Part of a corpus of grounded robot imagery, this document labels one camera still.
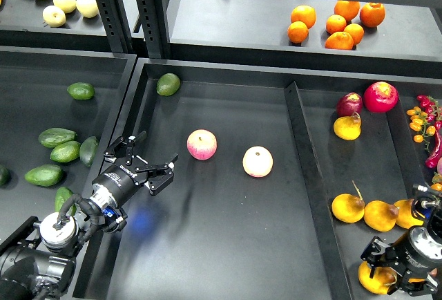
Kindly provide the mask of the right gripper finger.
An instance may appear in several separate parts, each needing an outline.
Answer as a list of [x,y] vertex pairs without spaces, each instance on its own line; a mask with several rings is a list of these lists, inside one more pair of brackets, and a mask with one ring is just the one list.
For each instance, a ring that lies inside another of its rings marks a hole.
[[392,295],[396,291],[405,292],[410,296],[436,294],[437,279],[429,274],[423,278],[413,276],[411,272],[406,272],[403,276],[397,276],[396,283],[388,288],[387,294]]
[[377,268],[396,268],[396,249],[375,236],[365,247],[361,260],[369,266],[369,277],[373,278]]

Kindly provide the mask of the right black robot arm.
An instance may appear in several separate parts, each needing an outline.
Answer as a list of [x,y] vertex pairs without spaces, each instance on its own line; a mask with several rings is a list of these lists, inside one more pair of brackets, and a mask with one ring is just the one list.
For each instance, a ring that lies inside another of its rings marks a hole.
[[441,269],[441,192],[423,185],[413,187],[411,215],[423,222],[412,226],[393,243],[375,236],[361,259],[368,267],[368,278],[391,269],[396,277],[387,284],[386,294],[396,291],[412,297],[435,294],[439,280],[431,275]]

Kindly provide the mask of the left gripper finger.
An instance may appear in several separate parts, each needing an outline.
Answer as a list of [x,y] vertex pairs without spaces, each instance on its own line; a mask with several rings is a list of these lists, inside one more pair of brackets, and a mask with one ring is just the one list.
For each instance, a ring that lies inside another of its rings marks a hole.
[[133,163],[135,147],[137,143],[146,139],[147,133],[142,131],[138,135],[117,137],[103,152],[106,162],[114,165],[131,166]]
[[173,182],[175,162],[177,159],[178,154],[174,154],[170,161],[154,165],[139,155],[136,155],[135,184],[138,187],[145,186],[152,196],[158,195]]

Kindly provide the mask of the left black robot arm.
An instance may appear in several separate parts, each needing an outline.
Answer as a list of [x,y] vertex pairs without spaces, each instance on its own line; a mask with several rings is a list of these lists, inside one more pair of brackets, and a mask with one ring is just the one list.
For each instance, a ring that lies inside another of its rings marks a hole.
[[173,182],[178,155],[154,165],[135,153],[146,132],[118,137],[104,152],[109,166],[92,181],[92,194],[71,195],[58,212],[28,218],[1,244],[2,299],[60,299],[74,277],[77,256],[96,233],[127,224],[124,204],[140,189],[156,196]]

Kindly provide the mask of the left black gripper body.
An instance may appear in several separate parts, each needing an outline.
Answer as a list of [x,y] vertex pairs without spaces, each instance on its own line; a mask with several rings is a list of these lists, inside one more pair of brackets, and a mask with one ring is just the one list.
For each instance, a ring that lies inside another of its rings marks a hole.
[[150,189],[147,171],[149,166],[145,160],[135,160],[131,165],[115,162],[92,181],[92,201],[99,207],[121,207],[139,189]]

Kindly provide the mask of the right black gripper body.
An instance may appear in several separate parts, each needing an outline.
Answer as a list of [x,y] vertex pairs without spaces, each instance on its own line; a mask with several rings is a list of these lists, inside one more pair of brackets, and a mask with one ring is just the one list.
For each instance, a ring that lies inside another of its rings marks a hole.
[[386,250],[386,258],[400,276],[424,279],[441,268],[441,236],[424,226],[411,227]]

